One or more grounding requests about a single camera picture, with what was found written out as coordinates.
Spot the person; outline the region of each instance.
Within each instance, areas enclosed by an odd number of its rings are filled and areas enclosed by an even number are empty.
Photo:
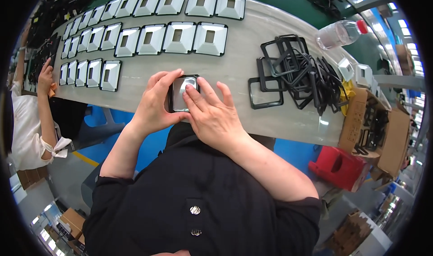
[[[48,99],[53,70],[49,65],[51,58],[46,60],[39,74],[37,96],[22,95],[29,29],[30,24],[21,36],[17,66],[10,88],[14,131],[9,156],[16,170],[36,169],[52,163],[55,157],[66,157],[68,151],[62,149],[70,144],[71,138],[68,137],[74,137],[78,133],[87,107],[87,104],[80,102]],[[62,137],[60,126],[65,137]]]
[[[166,112],[169,86],[183,73],[149,79],[103,162],[83,225],[87,253],[311,255],[320,218],[311,180],[247,134],[221,82],[223,101],[198,77],[205,96],[187,85],[189,112]],[[173,124],[164,151],[133,180],[144,139]]]

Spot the yellow cloth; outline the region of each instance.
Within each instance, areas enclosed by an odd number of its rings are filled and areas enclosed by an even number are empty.
[[[346,80],[343,79],[343,88],[346,91],[346,95],[347,95],[348,99],[355,96],[355,92],[352,91],[353,84],[352,84],[351,80],[349,80],[349,82],[347,82]],[[340,87],[340,101],[341,102],[346,101],[346,96],[344,95],[343,89],[341,87]],[[349,104],[341,107],[341,112],[343,113],[344,116],[347,115],[347,109],[348,108],[349,108]]]

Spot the white lamp housing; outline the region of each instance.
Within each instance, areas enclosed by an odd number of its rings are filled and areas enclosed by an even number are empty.
[[[73,24],[73,22],[69,22],[69,23],[66,25],[66,28],[64,29],[64,33],[63,33],[63,36],[62,36],[62,41],[68,39],[68,37],[69,37],[69,33],[70,33],[70,31],[71,31],[71,28],[72,28],[72,24]]]
[[[105,61],[102,68],[100,89],[104,91],[117,91],[117,83],[119,81],[120,66],[122,62],[119,60]]]
[[[102,36],[101,50],[112,50],[116,47],[121,28],[122,22],[109,25],[105,28],[104,35]]]
[[[135,55],[138,36],[140,35],[140,27],[124,29],[119,34],[114,56],[117,57],[132,57]]]
[[[217,0],[188,0],[185,14],[212,17],[215,12],[216,2]]]
[[[78,30],[82,30],[85,27],[87,27],[87,24],[89,24],[90,16],[92,15],[93,10],[89,10],[84,12],[84,14],[81,16],[80,25],[78,26]]]
[[[165,24],[143,26],[138,38],[137,55],[160,54],[166,28]]]
[[[68,52],[69,52],[70,47],[71,47],[71,41],[72,41],[72,37],[71,37],[71,38],[68,38],[68,39],[63,43],[62,55],[60,56],[61,59],[64,59],[64,58],[68,57]]]
[[[68,77],[66,78],[66,84],[75,84],[75,78],[77,77],[77,60],[73,60],[68,65]]]
[[[245,17],[245,0],[217,0],[215,15],[242,20]]]
[[[69,32],[69,35],[74,35],[78,32],[78,27],[80,26],[80,22],[83,16],[76,17],[74,22],[72,23],[71,31]]]
[[[91,33],[92,33],[92,29],[87,29],[81,32],[80,40],[78,41],[77,52],[82,52],[87,49],[87,45],[89,45]]]
[[[92,14],[90,15],[88,26],[93,26],[95,24],[98,24],[101,20],[102,13],[104,13],[105,4],[96,7]]]
[[[338,63],[338,70],[343,75],[344,80],[347,82],[353,78],[353,75],[355,72],[353,71],[353,67],[350,64],[349,60],[344,57],[339,63]]]
[[[366,87],[370,87],[373,80],[373,71],[366,64],[357,64],[355,65],[355,79],[356,83],[359,85],[363,85]]]
[[[133,14],[135,5],[138,0],[122,0],[120,6],[117,9],[116,18],[128,17]]]
[[[104,13],[102,13],[101,16],[101,21],[114,18],[117,9],[120,6],[120,1],[121,0],[112,0],[106,5]]]
[[[77,77],[75,78],[75,87],[83,87],[86,85],[88,67],[89,60],[87,59],[78,63]]]
[[[99,81],[101,79],[102,59],[94,59],[89,62],[89,68],[87,70],[87,87],[99,87]]]
[[[192,50],[197,25],[194,22],[170,22],[165,32],[162,51],[188,54]]]
[[[199,22],[194,40],[194,52],[223,56],[226,50],[227,25]]]
[[[144,15],[154,15],[159,0],[138,0],[138,4],[133,12],[133,17]]]
[[[68,59],[74,58],[77,55],[77,47],[79,41],[80,41],[79,36],[72,38],[71,47],[69,48],[69,52],[68,52]]]
[[[92,29],[92,32],[90,33],[89,44],[87,45],[87,52],[92,52],[100,49],[104,29],[105,26],[99,26]]]
[[[69,66],[69,63],[65,63],[65,64],[62,64],[62,66],[60,67],[60,77],[59,77],[59,81],[58,81],[58,84],[60,86],[66,85],[66,79],[68,78],[68,66]]]
[[[179,15],[184,0],[159,0],[158,7],[156,8],[157,15]]]

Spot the black shirt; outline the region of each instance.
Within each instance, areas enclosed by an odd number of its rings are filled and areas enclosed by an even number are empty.
[[[181,249],[191,256],[298,256],[312,254],[319,218],[318,199],[276,201],[227,156],[183,146],[164,152],[135,181],[100,177],[83,234],[90,256]]]

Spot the sleeve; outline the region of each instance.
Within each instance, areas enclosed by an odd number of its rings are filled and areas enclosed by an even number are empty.
[[[312,255],[319,239],[319,199],[275,201],[279,255]]]
[[[83,224],[86,250],[89,255],[103,254],[110,226],[122,203],[132,179],[99,177],[93,190],[93,205],[88,219]]]

